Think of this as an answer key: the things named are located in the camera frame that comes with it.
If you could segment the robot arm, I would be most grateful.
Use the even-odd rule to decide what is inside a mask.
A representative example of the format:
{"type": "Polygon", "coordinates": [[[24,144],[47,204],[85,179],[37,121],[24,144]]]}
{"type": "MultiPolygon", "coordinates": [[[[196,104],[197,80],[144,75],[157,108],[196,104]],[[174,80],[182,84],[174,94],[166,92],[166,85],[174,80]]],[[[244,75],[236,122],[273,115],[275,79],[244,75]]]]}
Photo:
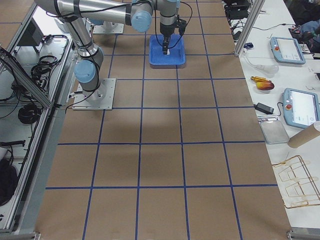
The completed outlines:
{"type": "Polygon", "coordinates": [[[152,21],[154,4],[151,0],[135,3],[119,3],[112,0],[37,0],[35,2],[47,14],[59,19],[69,30],[77,46],[78,62],[73,74],[79,82],[82,94],[75,99],[76,109],[101,110],[112,106],[113,79],[100,78],[104,61],[102,49],[90,36],[83,19],[94,19],[132,26],[138,32],[146,32],[152,21]]]}
{"type": "Polygon", "coordinates": [[[137,0],[118,4],[108,0],[94,2],[81,0],[73,11],[80,16],[132,26],[137,32],[146,32],[151,24],[153,12],[160,13],[160,33],[163,35],[162,52],[167,55],[171,35],[179,27],[178,2],[176,0],[137,0]]]}

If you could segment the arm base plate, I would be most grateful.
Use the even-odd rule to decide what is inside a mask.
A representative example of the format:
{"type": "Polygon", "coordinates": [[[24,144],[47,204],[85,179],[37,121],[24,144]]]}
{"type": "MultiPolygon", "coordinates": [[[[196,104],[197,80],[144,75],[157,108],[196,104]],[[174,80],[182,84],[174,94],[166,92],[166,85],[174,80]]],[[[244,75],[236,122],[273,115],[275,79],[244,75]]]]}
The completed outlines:
{"type": "Polygon", "coordinates": [[[89,92],[83,92],[81,85],[78,84],[77,91],[82,93],[75,96],[72,109],[74,111],[111,111],[113,109],[116,81],[116,78],[101,79],[99,88],[92,95],[89,92]]]}
{"type": "Polygon", "coordinates": [[[124,24],[105,21],[102,25],[95,25],[92,33],[94,35],[116,35],[123,34],[124,24]]]}

